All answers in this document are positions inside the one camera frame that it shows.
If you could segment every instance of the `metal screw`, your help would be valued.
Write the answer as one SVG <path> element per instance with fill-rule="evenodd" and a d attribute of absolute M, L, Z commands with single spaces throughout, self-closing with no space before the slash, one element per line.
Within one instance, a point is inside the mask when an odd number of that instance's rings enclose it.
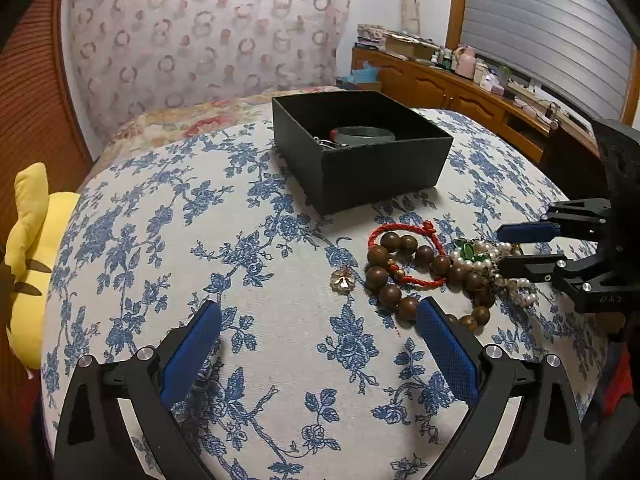
<path fill-rule="evenodd" d="M 151 346 L 145 346 L 136 352 L 136 357 L 141 361 L 147 361 L 154 355 L 154 349 Z"/>
<path fill-rule="evenodd" d="M 560 358 L 557 355 L 549 354 L 546 356 L 546 362 L 549 363 L 553 368 L 558 368 L 560 366 Z"/>
<path fill-rule="evenodd" d="M 496 345 L 489 345 L 484 349 L 491 359 L 500 359 L 502 357 L 502 348 Z"/>
<path fill-rule="evenodd" d="M 94 358 L 91 357 L 89 354 L 83 355 L 81 358 L 78 359 L 78 366 L 81 368 L 87 368 L 88 365 L 91 364 L 91 361 L 93 361 Z"/>

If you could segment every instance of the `stuffed animal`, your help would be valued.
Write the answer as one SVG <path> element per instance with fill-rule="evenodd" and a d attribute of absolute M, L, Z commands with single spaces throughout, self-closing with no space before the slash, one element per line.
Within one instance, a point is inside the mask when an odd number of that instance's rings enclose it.
<path fill-rule="evenodd" d="M 4 256 L 15 280 L 6 334 L 22 364 L 38 370 L 51 270 L 80 196 L 71 192 L 50 195 L 47 170 L 41 162 L 18 173 L 14 189 L 18 221 L 9 233 Z"/>

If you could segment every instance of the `blue floral pattern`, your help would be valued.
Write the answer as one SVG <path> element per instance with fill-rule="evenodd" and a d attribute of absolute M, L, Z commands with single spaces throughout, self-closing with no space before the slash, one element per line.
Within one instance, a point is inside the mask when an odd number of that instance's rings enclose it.
<path fill-rule="evenodd" d="M 275 149 L 271 106 L 257 108 L 255 123 L 126 160 L 82 193 L 46 309 L 49 443 L 81 355 L 126 359 L 210 299 L 222 308 L 220 339 L 172 411 L 217 478 L 341 478 L 354 461 L 363 478 L 423 476 L 465 405 L 415 331 L 366 294 L 366 238 L 380 224 L 429 219 L 448 249 L 456 238 L 493 238 L 504 222 L 535 219 L 563 196 L 470 119 L 420 110 L 454 136 L 437 187 L 320 216 Z M 527 248 L 556 250 L 576 258 L 594 247 L 559 239 Z M 328 279 L 346 265 L 358 285 L 340 296 Z M 457 316 L 470 310 L 444 286 L 428 294 Z M 606 341 L 564 295 L 542 285 L 540 297 L 525 310 L 494 306 L 479 339 L 515 358 L 558 354 L 584 414 Z M 142 432 L 124 416 L 143 467 L 158 474 Z"/>

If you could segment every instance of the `blue pad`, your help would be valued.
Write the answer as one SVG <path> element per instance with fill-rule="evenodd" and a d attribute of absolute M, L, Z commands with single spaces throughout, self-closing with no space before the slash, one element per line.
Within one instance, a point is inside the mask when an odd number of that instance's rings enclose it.
<path fill-rule="evenodd" d="M 504 224 L 498 227 L 495 236 L 499 242 L 510 242 L 512 244 L 550 242 L 556 236 L 560 236 L 560 226 L 553 222 Z"/>
<path fill-rule="evenodd" d="M 205 311 L 164 367 L 160 399 L 168 409 L 187 396 L 203 362 L 220 336 L 220 306 L 211 301 L 200 308 Z"/>
<path fill-rule="evenodd" d="M 418 333 L 427 343 L 454 397 L 471 407 L 480 395 L 476 367 L 430 299 L 425 298 L 418 304 Z"/>

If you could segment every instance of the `black box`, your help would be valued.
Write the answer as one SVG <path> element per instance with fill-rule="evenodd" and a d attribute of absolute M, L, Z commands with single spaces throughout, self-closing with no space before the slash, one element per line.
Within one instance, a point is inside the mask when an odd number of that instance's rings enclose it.
<path fill-rule="evenodd" d="M 275 143 L 320 214 L 435 186 L 453 137 L 420 114 L 373 91 L 273 98 Z M 323 148 L 339 126 L 375 126 L 394 142 Z"/>

